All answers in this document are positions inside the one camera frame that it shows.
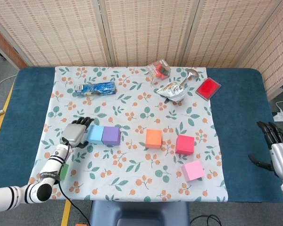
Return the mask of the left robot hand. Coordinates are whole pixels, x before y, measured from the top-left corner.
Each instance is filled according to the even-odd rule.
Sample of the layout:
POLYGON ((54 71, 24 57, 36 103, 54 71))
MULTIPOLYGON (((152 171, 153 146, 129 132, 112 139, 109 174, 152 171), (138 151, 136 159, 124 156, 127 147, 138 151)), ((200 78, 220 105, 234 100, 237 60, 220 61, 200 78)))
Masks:
POLYGON ((60 143, 69 145, 71 148, 85 148, 89 142, 84 141, 82 143, 84 133, 93 121, 94 119, 90 117, 80 117, 77 120, 72 121, 63 131, 60 143))

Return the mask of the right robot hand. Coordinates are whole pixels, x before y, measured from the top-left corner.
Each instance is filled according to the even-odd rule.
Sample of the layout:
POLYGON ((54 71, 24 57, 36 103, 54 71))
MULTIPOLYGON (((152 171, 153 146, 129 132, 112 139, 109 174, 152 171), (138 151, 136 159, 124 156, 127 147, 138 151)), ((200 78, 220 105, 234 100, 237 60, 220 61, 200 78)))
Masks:
POLYGON ((252 154, 249 154, 248 158, 254 165, 274 172, 277 177, 283 180, 283 130, 272 122, 264 123, 258 121, 257 125, 263 132, 271 155, 271 162, 261 162, 252 154))

